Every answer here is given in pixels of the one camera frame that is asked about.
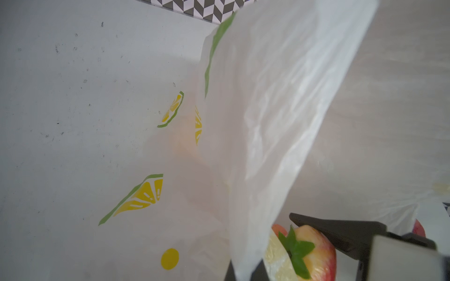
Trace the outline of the white plastic bag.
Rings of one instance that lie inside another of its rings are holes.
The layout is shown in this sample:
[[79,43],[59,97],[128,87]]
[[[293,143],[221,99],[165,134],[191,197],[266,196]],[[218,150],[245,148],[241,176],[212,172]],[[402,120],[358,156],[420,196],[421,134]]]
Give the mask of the white plastic bag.
[[290,213],[403,235],[450,184],[448,1],[258,1],[204,41],[66,281],[250,281]]

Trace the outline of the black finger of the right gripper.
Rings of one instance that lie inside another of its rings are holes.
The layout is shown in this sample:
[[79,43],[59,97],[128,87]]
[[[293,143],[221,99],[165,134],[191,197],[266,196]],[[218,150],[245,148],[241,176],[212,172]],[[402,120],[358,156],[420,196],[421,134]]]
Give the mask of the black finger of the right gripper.
[[324,220],[290,213],[297,226],[310,226],[321,232],[332,245],[354,260],[366,260],[374,236],[387,234],[386,225],[376,221]]

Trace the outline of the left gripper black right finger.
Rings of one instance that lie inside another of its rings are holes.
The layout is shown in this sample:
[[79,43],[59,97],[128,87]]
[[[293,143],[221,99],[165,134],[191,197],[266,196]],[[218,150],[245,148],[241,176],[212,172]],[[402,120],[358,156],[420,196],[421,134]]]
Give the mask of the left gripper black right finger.
[[252,273],[251,281],[269,281],[268,273],[264,264],[264,261],[261,260],[257,265],[256,269]]

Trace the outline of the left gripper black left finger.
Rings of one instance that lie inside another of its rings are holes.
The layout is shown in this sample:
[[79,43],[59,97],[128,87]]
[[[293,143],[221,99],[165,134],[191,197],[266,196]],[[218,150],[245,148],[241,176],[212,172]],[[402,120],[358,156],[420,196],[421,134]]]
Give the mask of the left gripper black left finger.
[[234,268],[233,268],[232,261],[230,261],[229,266],[227,268],[225,281],[236,281],[236,276],[235,276],[235,273],[234,273]]

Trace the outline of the red apple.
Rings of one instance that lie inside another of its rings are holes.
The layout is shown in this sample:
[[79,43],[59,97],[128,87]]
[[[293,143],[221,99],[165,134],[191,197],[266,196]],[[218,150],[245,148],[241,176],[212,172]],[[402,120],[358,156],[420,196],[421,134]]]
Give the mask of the red apple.
[[425,229],[418,220],[415,220],[412,233],[424,238],[426,237]]

